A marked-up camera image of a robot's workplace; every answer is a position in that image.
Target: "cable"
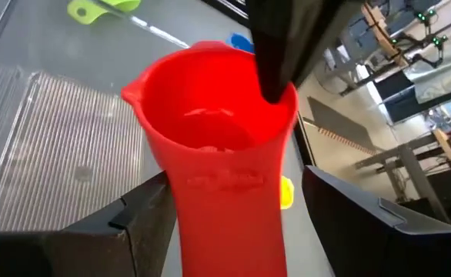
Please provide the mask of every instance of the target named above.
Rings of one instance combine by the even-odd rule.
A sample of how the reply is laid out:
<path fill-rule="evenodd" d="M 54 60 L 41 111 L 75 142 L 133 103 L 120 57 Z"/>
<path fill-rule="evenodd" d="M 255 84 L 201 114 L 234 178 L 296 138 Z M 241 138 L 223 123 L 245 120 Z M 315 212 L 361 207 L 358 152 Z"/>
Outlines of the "cable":
<path fill-rule="evenodd" d="M 381 6 L 386 5 L 386 14 L 385 17 L 389 15 L 389 11 L 391 10 L 391 5 L 389 0 L 386 0 L 384 3 L 381 4 Z"/>
<path fill-rule="evenodd" d="M 431 24 L 431 25 L 438 22 L 438 20 L 439 20 L 439 15 L 437 13 L 433 17 L 436 18 L 436 20 L 434 22 L 429 22 L 429 24 Z"/>
<path fill-rule="evenodd" d="M 438 162 L 437 165 L 431 165 L 430 167 L 424 169 L 424 172 L 425 172 L 425 173 L 429 173 L 429 172 L 430 172 L 431 170 L 433 170 L 433 169 L 437 169 L 437 168 L 439 168 L 440 166 L 443 166 L 443 165 L 447 165 L 447 164 L 448 164 L 448 160 L 446 159 L 446 157 L 440 157 L 440 158 L 445 158 L 445 161 L 444 161 L 444 162 Z"/>
<path fill-rule="evenodd" d="M 403 177 L 403 174 L 401 173 L 400 170 L 396 170 L 396 173 L 398 175 L 398 179 L 399 179 L 399 184 L 400 184 L 400 189 L 402 189 L 402 191 L 405 192 L 405 190 L 407 189 L 407 182 L 405 177 Z"/>

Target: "yellow object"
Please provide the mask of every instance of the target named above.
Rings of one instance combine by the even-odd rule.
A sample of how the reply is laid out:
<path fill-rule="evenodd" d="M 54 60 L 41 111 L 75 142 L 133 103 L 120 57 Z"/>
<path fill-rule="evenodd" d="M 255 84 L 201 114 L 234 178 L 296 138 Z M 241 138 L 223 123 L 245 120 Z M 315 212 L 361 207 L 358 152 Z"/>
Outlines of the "yellow object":
<path fill-rule="evenodd" d="M 141 0 L 103 0 L 104 2 L 115 6 L 123 12 L 130 12 L 140 5 Z M 105 9 L 97 6 L 89 0 L 73 0 L 68 4 L 67 12 L 74 20 L 80 24 L 91 24 L 99 16 L 104 15 Z"/>
<path fill-rule="evenodd" d="M 280 179 L 280 208 L 288 209 L 294 203 L 294 185 L 284 176 Z"/>

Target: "desk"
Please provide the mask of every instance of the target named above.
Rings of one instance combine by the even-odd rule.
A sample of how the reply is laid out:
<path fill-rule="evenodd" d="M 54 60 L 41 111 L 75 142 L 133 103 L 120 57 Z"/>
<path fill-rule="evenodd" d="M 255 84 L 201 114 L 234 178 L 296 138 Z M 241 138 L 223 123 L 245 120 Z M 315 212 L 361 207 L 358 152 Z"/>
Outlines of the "desk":
<path fill-rule="evenodd" d="M 438 142 L 439 147 L 437 149 L 431 149 L 424 153 L 414 154 L 413 150 L 420 148 L 431 143 Z M 449 218 L 446 214 L 445 209 L 441 201 L 438 199 L 436 192 L 429 183 L 426 177 L 426 173 L 423 171 L 419 164 L 419 160 L 427 159 L 436 155 L 445 154 L 448 158 L 451 166 L 451 145 L 449 143 L 447 135 L 437 129 L 433 131 L 432 134 L 423 136 L 422 138 L 414 139 L 405 144 L 399 145 L 394 149 L 390 149 L 374 155 L 373 157 L 367 158 L 355 164 L 357 169 L 362 167 L 381 164 L 382 169 L 377 169 L 376 172 L 385 171 L 395 189 L 397 197 L 402 197 L 405 193 L 399 187 L 397 177 L 394 175 L 393 170 L 399 167 L 403 167 L 409 173 L 409 177 L 412 180 L 417 193 L 421 198 L 428 198 L 433 211 L 436 213 L 438 219 L 449 222 Z M 396 160 L 390 161 L 391 158 L 398 157 Z"/>

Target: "blue object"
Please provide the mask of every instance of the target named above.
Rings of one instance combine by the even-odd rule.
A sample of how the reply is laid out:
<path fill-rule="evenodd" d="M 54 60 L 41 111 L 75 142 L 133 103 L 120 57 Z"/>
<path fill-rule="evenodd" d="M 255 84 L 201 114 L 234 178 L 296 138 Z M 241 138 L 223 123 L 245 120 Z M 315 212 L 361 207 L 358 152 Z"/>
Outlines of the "blue object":
<path fill-rule="evenodd" d="M 231 37 L 228 40 L 228 43 L 234 48 L 241 49 L 250 53 L 255 52 L 253 44 L 249 41 L 249 39 L 239 33 L 232 33 Z"/>

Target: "ribbed plastic sheet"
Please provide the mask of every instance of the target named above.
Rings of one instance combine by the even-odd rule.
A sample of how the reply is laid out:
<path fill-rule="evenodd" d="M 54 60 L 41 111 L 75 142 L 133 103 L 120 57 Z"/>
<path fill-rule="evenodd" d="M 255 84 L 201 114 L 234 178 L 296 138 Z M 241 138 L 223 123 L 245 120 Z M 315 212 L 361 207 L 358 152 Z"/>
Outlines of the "ribbed plastic sheet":
<path fill-rule="evenodd" d="M 31 76 L 0 166 L 0 231 L 56 230 L 143 182 L 144 132 L 117 95 Z"/>

